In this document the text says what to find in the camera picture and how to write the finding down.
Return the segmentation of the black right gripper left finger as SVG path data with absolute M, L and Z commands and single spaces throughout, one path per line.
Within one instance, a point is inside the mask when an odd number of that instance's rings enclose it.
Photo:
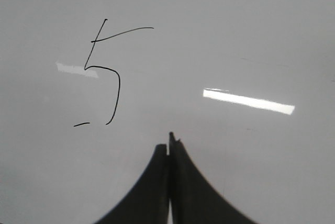
M 158 144 L 137 182 L 97 223 L 167 223 L 169 215 L 169 156 Z

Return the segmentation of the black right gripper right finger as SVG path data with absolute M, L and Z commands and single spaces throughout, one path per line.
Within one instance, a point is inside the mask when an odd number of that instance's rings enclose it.
M 169 156 L 173 223 L 255 223 L 217 193 L 172 132 Z

